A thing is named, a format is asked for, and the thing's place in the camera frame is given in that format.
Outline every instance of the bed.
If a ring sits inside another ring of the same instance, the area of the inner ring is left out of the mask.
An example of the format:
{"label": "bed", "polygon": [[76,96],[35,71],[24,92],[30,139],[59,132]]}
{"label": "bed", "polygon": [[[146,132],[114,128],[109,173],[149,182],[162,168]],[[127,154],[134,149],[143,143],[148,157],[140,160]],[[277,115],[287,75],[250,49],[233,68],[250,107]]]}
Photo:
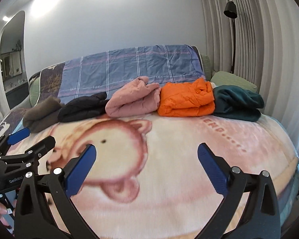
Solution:
{"label": "bed", "polygon": [[[106,91],[108,98],[140,75],[163,86],[168,81],[194,81],[204,75],[197,48],[189,45],[136,47],[69,60],[40,72],[38,102],[49,95],[66,103]],[[0,135],[22,128],[25,109],[10,113]],[[81,191],[72,201],[101,238],[195,238],[222,196],[216,194],[197,159],[206,142],[231,166],[244,172],[268,170],[278,195],[281,224],[288,217],[299,188],[299,159],[283,127],[262,115],[252,123],[215,116],[167,118],[157,113],[110,119],[104,115],[58,123],[11,147],[25,151],[52,135],[56,146],[41,159],[39,173],[63,167],[92,143],[97,159]],[[235,228],[246,204],[244,195],[228,227]],[[47,195],[57,224],[61,221]]]}

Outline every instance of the mirror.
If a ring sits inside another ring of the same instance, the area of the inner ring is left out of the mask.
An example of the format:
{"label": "mirror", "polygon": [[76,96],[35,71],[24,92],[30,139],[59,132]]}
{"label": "mirror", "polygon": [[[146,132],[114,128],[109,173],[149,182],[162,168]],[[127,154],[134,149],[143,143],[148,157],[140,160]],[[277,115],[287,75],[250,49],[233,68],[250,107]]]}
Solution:
{"label": "mirror", "polygon": [[0,55],[2,80],[22,74],[20,51]]}

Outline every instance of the green pillow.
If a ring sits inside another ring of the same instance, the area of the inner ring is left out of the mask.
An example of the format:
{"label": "green pillow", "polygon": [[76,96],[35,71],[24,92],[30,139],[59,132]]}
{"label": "green pillow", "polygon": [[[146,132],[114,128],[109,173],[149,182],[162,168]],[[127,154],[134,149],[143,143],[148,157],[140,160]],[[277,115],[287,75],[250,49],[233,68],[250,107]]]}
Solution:
{"label": "green pillow", "polygon": [[251,82],[248,82],[244,78],[241,78],[239,76],[236,76],[229,72],[219,71],[215,73],[213,78],[211,79],[211,82],[216,84],[217,86],[221,85],[236,85],[242,89],[249,90],[252,92],[257,93],[257,86],[254,85]]}
{"label": "green pillow", "polygon": [[34,107],[37,104],[37,99],[39,99],[39,95],[40,95],[40,77],[30,82],[29,96],[30,96],[30,103],[32,107]]}
{"label": "green pillow", "polygon": [[204,69],[206,81],[210,81],[211,80],[211,72],[212,71],[211,71],[209,57],[205,56],[205,55],[201,55],[201,59],[202,59],[202,65],[203,65],[203,69]]}

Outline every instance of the pink jacket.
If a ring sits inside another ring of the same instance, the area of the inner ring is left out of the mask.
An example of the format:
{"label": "pink jacket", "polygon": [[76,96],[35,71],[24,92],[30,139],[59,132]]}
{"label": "pink jacket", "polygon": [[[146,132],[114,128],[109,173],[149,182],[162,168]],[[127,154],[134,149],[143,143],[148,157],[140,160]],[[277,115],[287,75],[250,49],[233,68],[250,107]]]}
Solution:
{"label": "pink jacket", "polygon": [[137,77],[116,91],[105,106],[110,117],[130,117],[154,112],[159,107],[159,83],[147,84],[147,76]]}

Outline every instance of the doorway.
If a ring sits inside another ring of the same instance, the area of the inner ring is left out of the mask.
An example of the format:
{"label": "doorway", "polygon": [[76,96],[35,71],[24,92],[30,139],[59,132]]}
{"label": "doorway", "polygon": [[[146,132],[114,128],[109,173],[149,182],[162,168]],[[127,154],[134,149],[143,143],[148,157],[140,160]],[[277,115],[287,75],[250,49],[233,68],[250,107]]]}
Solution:
{"label": "doorway", "polygon": [[0,42],[0,65],[10,109],[29,95],[24,54],[25,12],[18,12],[4,27]]}

